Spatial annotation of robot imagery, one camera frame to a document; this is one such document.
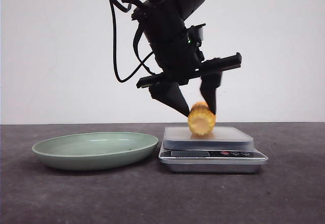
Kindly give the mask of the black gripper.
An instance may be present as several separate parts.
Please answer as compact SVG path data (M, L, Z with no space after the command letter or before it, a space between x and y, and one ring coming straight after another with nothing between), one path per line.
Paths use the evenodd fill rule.
M147 35L146 38L162 72L139 79L137 88L149 87L153 99L188 116L189 107L179 85L186 85L190 79L200 77L201 95L215 115L216 89L221 84L222 72L239 68L241 54L204 60L200 50L202 40L198 36L178 35L161 40Z

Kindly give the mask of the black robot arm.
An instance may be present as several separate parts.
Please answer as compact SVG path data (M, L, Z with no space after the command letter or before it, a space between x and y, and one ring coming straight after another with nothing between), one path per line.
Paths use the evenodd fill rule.
M206 60L200 46L202 26L186 27L185 20L205 0L109 0L111 9L132 11L138 21L133 40L134 52L145 35L162 72L139 79L138 88L148 88L153 99L188 116L189 107L180 86L201 78L200 92L211 112L216 111L216 89L223 71L239 68L241 54Z

